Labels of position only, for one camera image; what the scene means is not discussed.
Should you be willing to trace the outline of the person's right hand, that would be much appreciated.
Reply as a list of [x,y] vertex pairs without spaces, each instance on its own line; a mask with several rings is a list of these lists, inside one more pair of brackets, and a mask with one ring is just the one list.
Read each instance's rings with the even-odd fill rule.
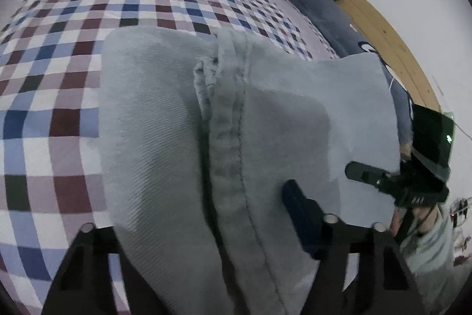
[[410,232],[422,236],[427,234],[435,225],[438,215],[438,207],[416,207],[413,209],[394,209],[390,232],[395,237],[407,236]]

